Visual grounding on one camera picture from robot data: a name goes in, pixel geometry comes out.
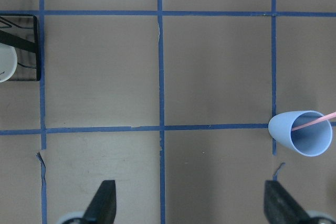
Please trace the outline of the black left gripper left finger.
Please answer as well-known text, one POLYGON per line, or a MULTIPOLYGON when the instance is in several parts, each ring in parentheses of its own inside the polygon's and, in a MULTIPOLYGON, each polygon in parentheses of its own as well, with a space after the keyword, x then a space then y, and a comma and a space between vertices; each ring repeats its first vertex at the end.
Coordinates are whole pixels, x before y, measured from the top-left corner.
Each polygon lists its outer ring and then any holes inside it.
POLYGON ((114 180, 104 180, 83 214, 85 221, 114 221, 117 212, 114 180))

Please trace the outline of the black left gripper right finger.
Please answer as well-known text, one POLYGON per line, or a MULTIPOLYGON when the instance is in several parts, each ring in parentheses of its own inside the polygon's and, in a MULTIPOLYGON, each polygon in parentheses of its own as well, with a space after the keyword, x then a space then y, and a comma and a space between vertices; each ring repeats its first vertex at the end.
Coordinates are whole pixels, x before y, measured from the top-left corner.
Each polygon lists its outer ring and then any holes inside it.
POLYGON ((307 212, 276 180, 264 184, 264 214, 268 221, 309 221, 307 212))

